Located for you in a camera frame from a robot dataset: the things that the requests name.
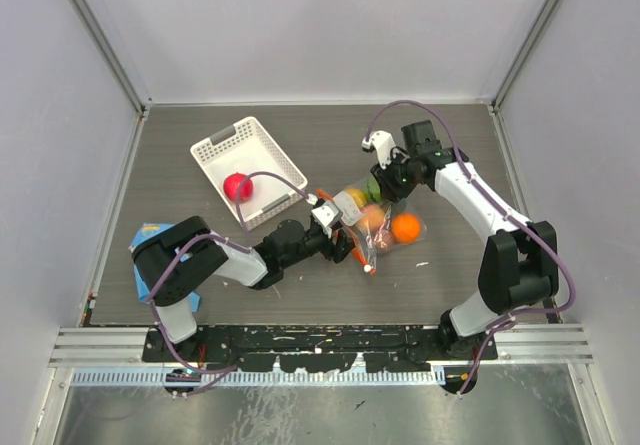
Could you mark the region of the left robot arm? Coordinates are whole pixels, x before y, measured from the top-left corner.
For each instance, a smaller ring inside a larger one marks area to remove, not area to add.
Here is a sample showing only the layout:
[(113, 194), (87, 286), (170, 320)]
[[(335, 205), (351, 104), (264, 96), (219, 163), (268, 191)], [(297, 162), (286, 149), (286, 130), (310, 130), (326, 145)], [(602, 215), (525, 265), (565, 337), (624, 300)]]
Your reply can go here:
[(284, 220), (256, 246), (245, 248), (193, 216), (141, 236), (131, 257), (136, 277), (147, 287), (142, 300), (150, 305), (164, 334), (165, 350), (178, 361), (188, 361), (200, 349), (191, 296), (209, 277), (263, 290), (282, 280), (286, 269), (316, 254), (340, 263), (354, 249), (347, 231), (327, 232), (315, 220), (308, 227)]

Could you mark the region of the fake brown passion fruit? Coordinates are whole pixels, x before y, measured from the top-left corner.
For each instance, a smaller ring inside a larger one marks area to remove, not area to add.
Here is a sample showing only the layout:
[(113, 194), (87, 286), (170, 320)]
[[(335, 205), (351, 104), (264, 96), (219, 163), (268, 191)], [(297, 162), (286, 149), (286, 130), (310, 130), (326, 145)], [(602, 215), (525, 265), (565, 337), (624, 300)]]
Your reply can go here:
[(395, 239), (389, 230), (380, 229), (376, 233), (373, 243), (377, 251), (387, 253), (394, 247)]

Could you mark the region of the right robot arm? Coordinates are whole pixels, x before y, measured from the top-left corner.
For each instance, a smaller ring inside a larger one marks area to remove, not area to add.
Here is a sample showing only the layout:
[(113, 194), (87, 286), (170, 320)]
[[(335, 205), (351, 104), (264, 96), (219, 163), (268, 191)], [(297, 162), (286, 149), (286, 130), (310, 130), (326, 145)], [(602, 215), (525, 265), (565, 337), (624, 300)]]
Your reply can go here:
[(431, 121), (401, 131), (403, 146), (385, 131), (372, 131), (361, 143), (377, 157), (371, 174), (381, 197), (399, 202), (425, 185), (461, 214), (484, 245), (476, 292), (445, 311), (437, 329), (442, 353), (459, 359), (473, 348), (474, 337), (499, 318), (558, 292), (558, 266), (552, 258), (556, 231), (548, 222), (534, 223), (510, 208), (457, 146), (441, 144)]

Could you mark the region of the fake peach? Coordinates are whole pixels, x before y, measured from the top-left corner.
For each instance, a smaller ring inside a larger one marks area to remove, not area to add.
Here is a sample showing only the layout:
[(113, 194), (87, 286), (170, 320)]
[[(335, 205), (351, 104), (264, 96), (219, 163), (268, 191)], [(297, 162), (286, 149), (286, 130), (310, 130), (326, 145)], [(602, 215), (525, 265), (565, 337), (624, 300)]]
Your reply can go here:
[(365, 205), (361, 212), (362, 217), (357, 222), (357, 228), (361, 232), (375, 235), (385, 226), (387, 214), (382, 206), (378, 204)]

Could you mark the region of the fake yellow lemon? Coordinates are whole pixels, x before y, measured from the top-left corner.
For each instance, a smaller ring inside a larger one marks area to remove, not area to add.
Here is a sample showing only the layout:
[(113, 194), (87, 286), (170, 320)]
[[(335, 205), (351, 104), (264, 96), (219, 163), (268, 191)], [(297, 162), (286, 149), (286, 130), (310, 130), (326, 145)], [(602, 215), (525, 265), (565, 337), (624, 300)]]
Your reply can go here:
[(358, 208), (363, 208), (367, 204), (367, 198), (361, 190), (349, 188), (345, 192), (353, 199)]

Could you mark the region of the clear zip top bag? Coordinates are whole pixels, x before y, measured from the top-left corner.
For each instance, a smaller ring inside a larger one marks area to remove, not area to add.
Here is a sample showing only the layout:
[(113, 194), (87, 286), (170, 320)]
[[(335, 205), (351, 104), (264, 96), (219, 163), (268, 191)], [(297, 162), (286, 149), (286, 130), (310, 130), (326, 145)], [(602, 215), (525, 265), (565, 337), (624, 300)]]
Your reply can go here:
[(351, 255), (365, 273), (376, 273), (377, 259), (394, 248), (425, 238), (427, 226), (405, 199), (393, 202), (382, 196), (372, 174), (330, 195), (318, 188), (317, 196), (333, 202), (341, 212), (338, 224), (354, 243)]

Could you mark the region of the fake red apple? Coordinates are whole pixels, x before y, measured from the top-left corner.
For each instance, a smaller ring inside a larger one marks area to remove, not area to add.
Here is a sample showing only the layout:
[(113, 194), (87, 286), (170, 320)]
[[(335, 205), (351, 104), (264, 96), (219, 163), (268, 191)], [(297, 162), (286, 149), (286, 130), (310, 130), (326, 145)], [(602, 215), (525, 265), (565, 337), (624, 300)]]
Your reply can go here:
[(253, 181), (245, 174), (235, 172), (225, 178), (223, 182), (223, 191), (230, 201), (244, 203), (253, 197)]

